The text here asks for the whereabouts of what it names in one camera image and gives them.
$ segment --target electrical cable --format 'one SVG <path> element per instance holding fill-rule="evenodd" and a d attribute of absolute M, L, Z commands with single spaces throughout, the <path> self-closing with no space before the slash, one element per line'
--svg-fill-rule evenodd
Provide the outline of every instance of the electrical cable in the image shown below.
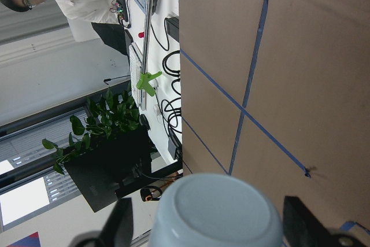
<path fill-rule="evenodd" d="M 115 6 L 116 8 L 110 8 L 109 11 L 111 13 L 117 13 L 117 20 L 118 20 L 120 25 L 122 25 L 123 27 L 125 27 L 127 29 L 131 28 L 131 12 L 130 12 L 130 9 L 128 7 L 128 0 L 126 0 L 126 8 L 127 8 L 127 16 L 128 16 L 128 24 L 127 25 L 124 24 L 124 18 L 123 18 L 123 15 L 121 14 L 123 12 L 123 8 L 118 3 L 113 4 L 113 1 L 111 2 L 112 6 Z"/>
<path fill-rule="evenodd" d="M 174 87 L 174 84 L 176 82 L 180 82 L 180 71 L 179 70 L 173 70 L 168 66 L 169 58 L 171 56 L 173 56 L 175 54 L 179 54 L 179 53 L 180 53 L 180 51 L 176 50 L 176 51 L 173 51 L 173 52 L 167 54 L 163 58 L 162 67 L 163 67 L 163 70 L 166 74 L 176 78 L 175 80 L 172 81 L 171 87 L 172 87 L 172 90 L 177 95 L 181 96 L 181 93 L 179 91 L 177 91 Z M 174 140 L 174 138 L 172 136 L 170 136 L 169 131 L 171 130 L 173 133 L 177 132 L 179 134 L 182 133 L 182 131 L 177 129 L 177 127 L 179 126 L 179 123 L 180 123 L 179 118 L 181 118 L 181 115 L 182 115 L 181 114 L 181 107 L 179 107 L 179 108 L 174 107 L 174 103 L 176 101 L 180 101 L 181 97 L 175 98 L 171 101 L 168 101 L 167 99 L 163 99 L 160 102 L 160 100 L 158 98 L 158 94 L 156 93 L 156 100 L 157 100 L 158 106 L 160 108 L 159 110 L 160 110 L 160 113 L 161 113 L 161 116 L 162 116 L 162 122 L 163 122 L 164 130 L 165 130 L 167 136 L 170 138 L 170 140 L 173 142 L 173 144 L 178 149 L 178 148 L 180 148 L 180 146 L 177 144 L 177 142 Z"/>
<path fill-rule="evenodd" d="M 148 179 L 161 180 L 163 182 L 173 182 L 173 179 L 181 178 L 183 176 L 182 174 L 180 174 L 180 175 L 176 175 L 176 176 L 163 176 L 162 178 L 155 178 L 153 176 L 148 176 L 148 175 L 144 174 L 141 171 L 141 169 L 140 169 L 140 167 L 138 165 L 136 165 L 136 169 L 138 170 L 138 172 L 139 172 L 140 175 L 143 175 L 143 176 L 145 176 Z"/>
<path fill-rule="evenodd" d="M 131 75 L 119 76 L 119 77 L 117 77 L 117 78 L 107 78 L 107 79 L 104 79 L 104 80 L 103 80 L 103 82 L 104 82 L 105 84 L 109 85 L 109 84 L 108 84 L 108 81 L 111 81 L 111 80 L 113 80 L 113 79 L 118 79 L 118 78 L 126 78 L 127 76 L 131 76 Z"/>
<path fill-rule="evenodd" d="M 150 25 L 151 27 L 151 31 L 153 32 L 153 35 L 154 35 L 154 38 L 156 39 L 157 43 L 161 46 L 161 48 L 164 50 L 164 51 L 168 51 L 169 50 L 169 39 L 168 39 L 168 33 L 167 33 L 167 26 L 166 26 L 166 18 L 164 18 L 163 20 L 163 25 L 164 25 L 164 31 L 166 33 L 166 38 L 167 38 L 167 47 L 164 47 L 160 41 L 158 40 L 157 36 L 156 36 L 156 33 L 154 32 L 154 28 L 152 25 Z"/>

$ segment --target blue painter's tape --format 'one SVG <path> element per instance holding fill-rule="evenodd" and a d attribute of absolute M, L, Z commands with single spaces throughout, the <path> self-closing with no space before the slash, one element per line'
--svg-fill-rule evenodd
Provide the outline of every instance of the blue painter's tape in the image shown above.
<path fill-rule="evenodd" d="M 340 229 L 341 229 L 342 231 L 349 231 L 351 228 L 353 228 L 353 227 L 354 227 L 354 225 L 356 225 L 356 223 L 355 223 L 355 222 L 353 222 L 353 221 L 347 221 L 346 223 L 344 223 L 344 224 L 340 227 Z"/>
<path fill-rule="evenodd" d="M 248 74 L 246 92 L 245 92 L 244 99 L 243 99 L 243 107 L 244 108 L 247 107 L 247 104 L 248 104 L 248 99 L 249 99 L 250 88 L 251 88 L 251 84 L 252 84 L 252 80 L 253 80 L 254 70 L 256 69 L 256 64 L 257 64 L 258 51 L 260 49 L 260 44 L 261 44 L 261 41 L 262 41 L 262 35 L 263 35 L 264 28 L 265 28 L 267 10 L 268 10 L 268 0 L 264 0 L 264 3 L 262 4 L 260 22 L 258 24 L 256 42 L 254 43 L 252 61 L 250 63 L 250 69 L 249 69 L 249 74 Z"/>
<path fill-rule="evenodd" d="M 244 114 L 241 112 L 240 118 L 239 118 L 239 123 L 238 123 L 238 129 L 236 130 L 234 147 L 232 148 L 230 168 L 229 168 L 229 172 L 228 172 L 229 175 L 232 174 L 232 170 L 234 169 L 234 162 L 235 162 L 235 157 L 236 157 L 236 151 L 238 150 L 239 139 L 241 137 L 243 123 L 244 123 Z"/>
<path fill-rule="evenodd" d="M 358 226 L 360 227 L 361 229 L 363 229 L 367 234 L 370 235 L 370 230 L 368 228 L 365 228 L 363 225 L 357 223 L 357 222 L 354 222 L 354 221 L 347 221 L 346 223 L 344 223 L 340 229 L 342 231 L 349 231 L 351 228 L 353 228 L 354 226 Z"/>
<path fill-rule="evenodd" d="M 224 172 L 227 174 L 228 172 L 226 171 L 225 167 L 219 162 L 219 160 L 214 156 L 214 154 L 211 152 L 211 150 L 207 147 L 207 145 L 203 142 L 202 138 L 195 132 L 195 130 L 192 128 L 192 126 L 185 120 L 184 117 L 182 117 L 183 121 L 187 124 L 187 126 L 191 129 L 191 131 L 195 134 L 195 136 L 201 141 L 203 146 L 207 149 L 207 151 L 210 153 L 210 155 L 214 158 L 214 160 L 218 163 L 218 165 L 224 170 Z"/>
<path fill-rule="evenodd" d="M 260 17 L 260 22 L 258 24 L 258 30 L 257 30 L 257 35 L 256 35 L 256 41 L 254 43 L 254 49 L 253 49 L 253 55 L 252 55 L 252 61 L 250 63 L 250 68 L 249 68 L 249 74 L 248 74 L 248 80 L 247 80 L 247 85 L 246 85 L 246 90 L 243 98 L 243 103 L 242 106 L 244 108 L 247 107 L 248 99 L 249 99 L 249 94 L 250 94 L 250 88 L 253 80 L 253 75 L 254 75 L 254 70 L 257 65 L 257 57 L 258 57 L 258 51 L 260 49 L 260 44 L 262 40 L 262 35 L 265 27 L 265 22 L 266 22 L 266 17 L 267 17 L 267 8 L 268 8 L 268 0 L 264 0 L 262 4 L 262 11 L 261 11 L 261 17 Z M 238 144 L 239 144 L 239 138 L 241 135 L 241 129 L 243 126 L 243 120 L 244 120 L 244 115 L 243 112 L 240 112 L 240 118 L 239 118 L 239 123 L 238 123 L 238 130 L 236 132 L 235 136 L 235 142 L 234 142 L 234 147 L 232 148 L 232 155 L 231 155 L 231 162 L 230 162 L 230 168 L 229 168 L 229 175 L 232 174 L 232 170 L 234 169 L 234 162 L 235 162 L 235 157 L 236 153 L 238 151 Z"/>
<path fill-rule="evenodd" d="M 213 78 L 211 78 L 183 49 L 180 49 L 182 55 L 186 57 L 196 67 L 213 85 L 216 86 L 240 111 L 247 116 L 268 138 L 272 140 L 289 158 L 292 159 L 293 162 L 296 163 L 297 166 L 300 167 L 305 173 L 305 176 L 310 178 L 311 175 L 309 170 L 298 160 L 296 159 L 270 132 L 268 132 L 255 118 L 252 117 L 251 114 L 247 112 L 247 110 L 241 106 L 236 100 L 234 100 Z"/>

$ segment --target man with glasses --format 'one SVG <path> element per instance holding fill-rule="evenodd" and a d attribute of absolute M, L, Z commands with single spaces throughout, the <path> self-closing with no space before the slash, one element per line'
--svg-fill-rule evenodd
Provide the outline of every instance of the man with glasses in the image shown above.
<path fill-rule="evenodd" d="M 16 12 L 27 12 L 46 0 L 0 0 Z M 127 55 L 124 28 L 119 25 L 116 0 L 55 0 L 63 14 L 72 20 L 89 21 L 103 42 Z"/>
<path fill-rule="evenodd" d="M 0 0 L 6 7 L 16 12 L 27 12 L 46 0 Z M 118 24 L 113 4 L 116 0 L 55 0 L 63 14 L 74 20 L 92 23 Z"/>

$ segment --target pothos plant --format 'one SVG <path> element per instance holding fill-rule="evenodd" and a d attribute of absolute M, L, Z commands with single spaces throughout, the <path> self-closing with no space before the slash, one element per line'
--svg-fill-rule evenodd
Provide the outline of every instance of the pothos plant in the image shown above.
<path fill-rule="evenodd" d="M 112 94 L 108 89 L 99 102 L 95 103 L 88 98 L 87 103 L 91 116 L 84 119 L 86 127 L 75 115 L 69 118 L 72 125 L 72 132 L 68 136 L 69 146 L 61 148 L 46 138 L 42 139 L 46 149 L 56 149 L 54 170 L 60 174 L 64 174 L 63 163 L 97 148 L 104 141 L 117 139 L 120 134 L 139 127 L 139 109 L 131 95 L 130 86 L 121 94 Z"/>

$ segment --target white shirt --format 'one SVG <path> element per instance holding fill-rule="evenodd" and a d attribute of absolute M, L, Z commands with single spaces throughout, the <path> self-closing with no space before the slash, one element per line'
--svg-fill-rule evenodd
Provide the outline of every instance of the white shirt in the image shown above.
<path fill-rule="evenodd" d="M 118 24 L 117 15 L 109 9 L 114 8 L 116 0 L 55 0 L 63 14 L 72 20 L 92 23 Z"/>

